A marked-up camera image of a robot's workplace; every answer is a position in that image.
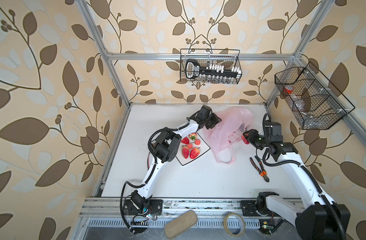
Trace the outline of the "red fake apple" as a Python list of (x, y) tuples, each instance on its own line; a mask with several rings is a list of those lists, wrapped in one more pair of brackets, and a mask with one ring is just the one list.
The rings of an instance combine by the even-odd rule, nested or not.
[(249, 144), (250, 144), (250, 142), (245, 138), (245, 136), (244, 136), (244, 135), (242, 135), (242, 136), (241, 136), (241, 138), (242, 138), (243, 142), (244, 142), (246, 145), (249, 145)]

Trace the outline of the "pink plastic bag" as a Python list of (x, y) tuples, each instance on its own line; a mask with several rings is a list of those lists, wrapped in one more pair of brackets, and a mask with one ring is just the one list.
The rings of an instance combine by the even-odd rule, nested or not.
[(242, 140), (242, 133), (251, 126), (254, 117), (250, 110), (231, 107), (215, 113), (221, 122), (203, 133), (214, 158), (219, 164), (231, 164), (235, 161), (232, 144)]

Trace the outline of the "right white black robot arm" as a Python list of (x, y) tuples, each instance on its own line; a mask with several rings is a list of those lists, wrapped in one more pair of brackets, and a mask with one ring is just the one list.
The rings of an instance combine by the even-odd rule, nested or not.
[(296, 228), (303, 240), (345, 240), (350, 211), (337, 204), (318, 184), (307, 169), (298, 150), (292, 143), (284, 142), (281, 124), (273, 122), (269, 113), (262, 120), (263, 133), (251, 129), (243, 132), (245, 139), (263, 156), (255, 156), (256, 168), (281, 167), (302, 200), (298, 208), (275, 192), (260, 192), (253, 207), (260, 215), (278, 214)]

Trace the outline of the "red fake strawberry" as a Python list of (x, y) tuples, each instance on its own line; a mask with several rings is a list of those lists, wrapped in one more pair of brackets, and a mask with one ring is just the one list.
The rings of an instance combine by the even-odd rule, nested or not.
[(188, 137), (185, 137), (184, 139), (181, 140), (181, 143), (185, 145), (190, 144), (190, 139)]
[(191, 140), (191, 141), (195, 141), (197, 139), (197, 133), (191, 133), (188, 138)]
[(190, 155), (190, 148), (187, 146), (184, 146), (182, 148), (182, 155), (185, 159), (188, 159), (189, 155)]
[(191, 159), (196, 159), (198, 156), (200, 155), (200, 148), (192, 148), (191, 151), (190, 151), (190, 158)]

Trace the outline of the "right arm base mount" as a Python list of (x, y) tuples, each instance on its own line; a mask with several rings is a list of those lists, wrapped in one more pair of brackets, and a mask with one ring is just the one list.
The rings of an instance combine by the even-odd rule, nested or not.
[(240, 208), (244, 217), (280, 217), (280, 215), (268, 210), (263, 204), (258, 204), (257, 200), (242, 200)]

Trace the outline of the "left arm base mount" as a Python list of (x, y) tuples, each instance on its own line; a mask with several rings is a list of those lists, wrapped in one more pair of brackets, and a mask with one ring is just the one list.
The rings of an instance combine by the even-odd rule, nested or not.
[(160, 215), (163, 210), (163, 200), (161, 199), (149, 199), (145, 203), (137, 208), (134, 206), (131, 200), (125, 200), (124, 205), (125, 215)]

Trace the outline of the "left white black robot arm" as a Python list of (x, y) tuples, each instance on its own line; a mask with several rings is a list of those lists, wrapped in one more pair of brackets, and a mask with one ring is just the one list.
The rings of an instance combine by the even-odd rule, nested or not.
[(140, 185), (126, 181), (122, 188), (121, 197), (124, 196), (126, 186), (134, 189), (130, 202), (138, 214), (151, 212), (150, 199), (158, 179), (158, 174), (164, 166), (171, 162), (177, 155), (181, 140), (189, 134), (196, 133), (202, 128), (213, 129), (222, 122), (209, 106), (203, 105), (186, 122), (176, 128), (163, 128), (155, 131), (149, 138), (147, 147), (151, 157), (150, 167)]

